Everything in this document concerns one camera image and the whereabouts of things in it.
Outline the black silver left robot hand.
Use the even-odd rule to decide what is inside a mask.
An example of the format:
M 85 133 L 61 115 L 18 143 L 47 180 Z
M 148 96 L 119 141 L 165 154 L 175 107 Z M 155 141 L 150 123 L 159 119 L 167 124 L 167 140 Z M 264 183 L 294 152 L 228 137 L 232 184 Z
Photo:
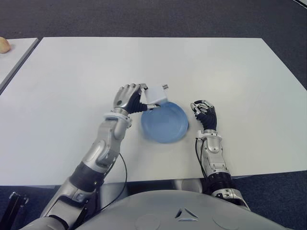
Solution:
M 124 115 L 144 112 L 159 108 L 158 104 L 145 104 L 141 102 L 142 90 L 147 90 L 145 83 L 125 85 L 117 92 L 113 102 L 113 112 Z

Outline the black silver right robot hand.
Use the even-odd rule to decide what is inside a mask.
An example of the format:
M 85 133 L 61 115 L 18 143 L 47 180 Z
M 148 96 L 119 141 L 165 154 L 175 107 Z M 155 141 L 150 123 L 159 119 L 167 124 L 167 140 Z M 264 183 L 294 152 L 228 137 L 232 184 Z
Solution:
M 199 120 L 204 130 L 215 130 L 217 128 L 217 116 L 215 107 L 207 100 L 197 100 L 190 104 L 197 120 Z

